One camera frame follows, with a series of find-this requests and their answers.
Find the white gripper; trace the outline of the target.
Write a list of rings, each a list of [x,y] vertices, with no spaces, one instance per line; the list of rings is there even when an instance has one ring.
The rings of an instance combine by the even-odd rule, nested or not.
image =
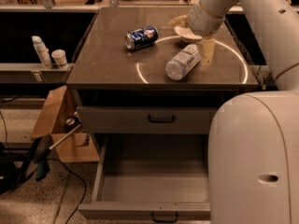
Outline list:
[[[207,69],[212,62],[215,39],[213,36],[224,22],[225,5],[218,2],[196,2],[190,9],[188,16],[181,15],[172,19],[170,27],[190,27],[195,35],[205,36],[196,43],[201,55],[201,68]]]

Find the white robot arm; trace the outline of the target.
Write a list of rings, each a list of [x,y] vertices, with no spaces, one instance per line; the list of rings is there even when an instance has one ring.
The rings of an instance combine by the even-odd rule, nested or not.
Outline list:
[[[211,224],[299,224],[299,15],[285,0],[199,0],[174,24],[204,38],[240,5],[276,83],[238,95],[215,114],[208,137]]]

